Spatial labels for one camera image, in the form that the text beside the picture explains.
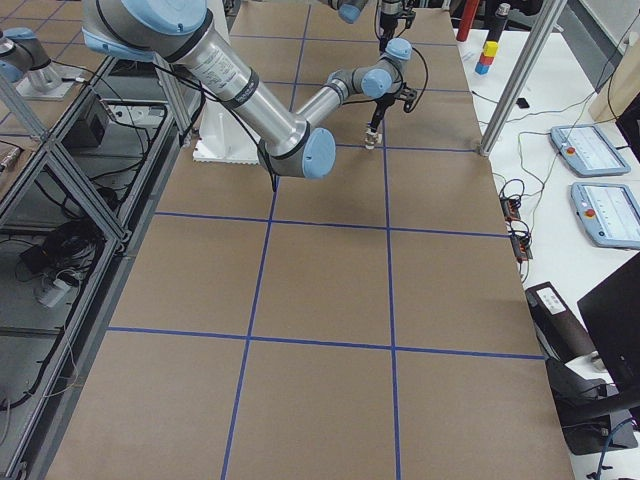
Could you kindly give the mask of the grey third robot arm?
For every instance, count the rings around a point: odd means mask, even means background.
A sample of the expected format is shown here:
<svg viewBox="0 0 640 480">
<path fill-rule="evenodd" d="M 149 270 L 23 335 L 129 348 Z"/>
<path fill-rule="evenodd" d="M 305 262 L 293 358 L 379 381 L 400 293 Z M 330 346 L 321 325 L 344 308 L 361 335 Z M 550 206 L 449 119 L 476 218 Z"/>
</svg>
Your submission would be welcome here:
<svg viewBox="0 0 640 480">
<path fill-rule="evenodd" d="M 27 100 L 60 101 L 72 87 L 26 27 L 1 31 L 1 75 Z"/>
</svg>

